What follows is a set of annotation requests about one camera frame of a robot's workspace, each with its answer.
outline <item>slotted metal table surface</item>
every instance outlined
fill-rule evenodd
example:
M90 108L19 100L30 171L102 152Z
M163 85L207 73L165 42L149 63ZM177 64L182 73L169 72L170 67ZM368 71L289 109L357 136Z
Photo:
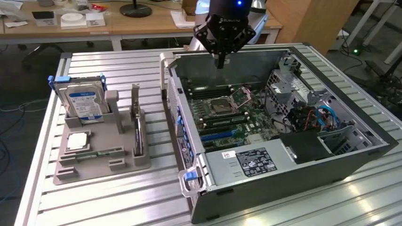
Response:
M401 142L401 121L311 47L301 43L293 46ZM119 91L120 109L131 103L130 84L139 83L153 166L147 170L55 186L52 176L66 111L52 92L16 225L191 225L187 201L181 194L159 86L159 54L173 50L181 49L76 53L62 58L58 76L83 77L103 73L107 88ZM319 88L319 81L306 69L302 71L310 85ZM401 222L402 145L398 145L344 181L199 225L389 226Z

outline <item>motherboard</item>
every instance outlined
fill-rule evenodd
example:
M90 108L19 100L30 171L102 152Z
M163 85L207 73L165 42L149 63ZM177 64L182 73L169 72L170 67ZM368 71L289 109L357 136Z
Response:
M189 103L206 152L277 137L262 92L249 85L189 89Z

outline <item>black lamp base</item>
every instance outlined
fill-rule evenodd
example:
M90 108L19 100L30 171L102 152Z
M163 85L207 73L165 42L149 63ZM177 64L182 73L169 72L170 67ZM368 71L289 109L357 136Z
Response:
M120 13L128 17L146 17L153 14L153 9L138 4L138 8L134 8L134 4L128 4L120 7Z

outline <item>power supply label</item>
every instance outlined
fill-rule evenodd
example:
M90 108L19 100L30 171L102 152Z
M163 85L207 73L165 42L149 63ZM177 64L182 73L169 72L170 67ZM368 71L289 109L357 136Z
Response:
M237 157L247 177L277 170L277 166L265 147L237 153Z

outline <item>gray 3d-printed holder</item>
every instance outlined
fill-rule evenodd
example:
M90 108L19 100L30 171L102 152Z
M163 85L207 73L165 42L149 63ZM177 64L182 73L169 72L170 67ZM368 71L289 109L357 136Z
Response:
M106 91L111 113L103 115L104 122L83 125L79 118L66 118L54 177L56 185L151 167L138 90L139 86L132 84L132 106L122 112L116 105L118 91ZM83 147L70 149L68 137L76 133L86 133L87 142Z

